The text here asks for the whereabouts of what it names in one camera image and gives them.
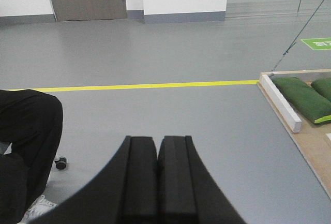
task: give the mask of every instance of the caster wheel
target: caster wheel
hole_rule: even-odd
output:
[[[63,170],[67,167],[67,159],[65,157],[60,157],[55,161],[55,166],[59,170]]]

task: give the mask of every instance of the green sandbag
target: green sandbag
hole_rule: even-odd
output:
[[[321,78],[313,81],[311,86],[326,99],[331,101],[331,78]]]
[[[331,102],[299,78],[274,78],[273,83],[303,116],[314,124],[331,121]]]

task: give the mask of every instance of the green sign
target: green sign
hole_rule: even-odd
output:
[[[331,50],[331,38],[302,39],[301,41],[313,50]]]

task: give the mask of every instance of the person's leg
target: person's leg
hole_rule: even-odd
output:
[[[18,154],[0,155],[0,223],[15,224],[25,212],[28,167]]]
[[[59,100],[37,91],[0,91],[0,137],[29,168],[25,210],[43,193],[62,133]]]

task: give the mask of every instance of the yellow tape line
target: yellow tape line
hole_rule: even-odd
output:
[[[108,89],[131,89],[131,88],[173,88],[173,87],[201,87],[220,85],[256,84],[258,80],[241,81],[215,81],[215,82],[190,82],[190,83],[153,83],[153,84],[127,84],[109,86],[77,86],[77,87],[54,87],[54,88],[32,88],[40,92],[62,92],[62,91],[102,91]],[[9,91],[20,91],[22,88],[8,89]]]

